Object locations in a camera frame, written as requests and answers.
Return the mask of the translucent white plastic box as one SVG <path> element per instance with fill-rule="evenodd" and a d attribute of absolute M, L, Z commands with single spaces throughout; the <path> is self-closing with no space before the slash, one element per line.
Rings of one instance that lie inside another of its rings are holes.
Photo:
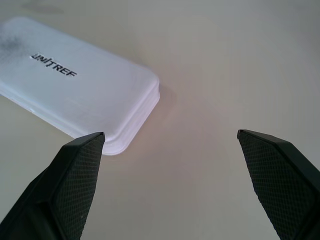
<path fill-rule="evenodd" d="M 79 138 L 124 152 L 160 100 L 148 68 L 27 17 L 0 22 L 0 95 Z"/>

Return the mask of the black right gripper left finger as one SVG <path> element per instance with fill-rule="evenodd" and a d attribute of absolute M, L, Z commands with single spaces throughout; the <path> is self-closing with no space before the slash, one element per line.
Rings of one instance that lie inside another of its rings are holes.
<path fill-rule="evenodd" d="M 0 223 L 0 240 L 81 240 L 104 143 L 95 132 L 63 145 Z"/>

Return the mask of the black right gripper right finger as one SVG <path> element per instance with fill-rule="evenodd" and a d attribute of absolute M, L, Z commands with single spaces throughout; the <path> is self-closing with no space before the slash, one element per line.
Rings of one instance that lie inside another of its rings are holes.
<path fill-rule="evenodd" d="M 320 171 L 289 141 L 245 129 L 237 139 L 280 240 L 320 240 Z"/>

